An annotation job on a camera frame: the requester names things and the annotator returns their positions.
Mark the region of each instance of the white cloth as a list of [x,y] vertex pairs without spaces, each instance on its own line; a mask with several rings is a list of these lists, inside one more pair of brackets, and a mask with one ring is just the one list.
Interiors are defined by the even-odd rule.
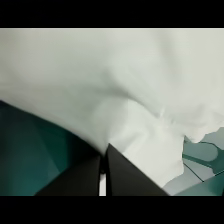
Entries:
[[0,29],[0,99],[164,186],[224,126],[223,59],[223,29]]

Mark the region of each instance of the black triangular object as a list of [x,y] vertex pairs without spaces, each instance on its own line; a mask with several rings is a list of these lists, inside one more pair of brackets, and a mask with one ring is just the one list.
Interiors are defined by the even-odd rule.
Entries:
[[107,196],[168,196],[112,145],[106,160]]

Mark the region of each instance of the white fabric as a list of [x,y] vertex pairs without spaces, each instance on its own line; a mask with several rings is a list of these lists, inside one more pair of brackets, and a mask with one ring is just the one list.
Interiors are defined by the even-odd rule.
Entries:
[[223,29],[0,29],[0,99],[164,186],[224,126],[223,60]]

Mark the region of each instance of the cloth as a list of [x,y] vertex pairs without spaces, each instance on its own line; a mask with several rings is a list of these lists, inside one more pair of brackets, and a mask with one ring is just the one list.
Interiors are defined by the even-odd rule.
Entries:
[[110,143],[159,186],[223,127],[224,29],[0,29],[0,99]]

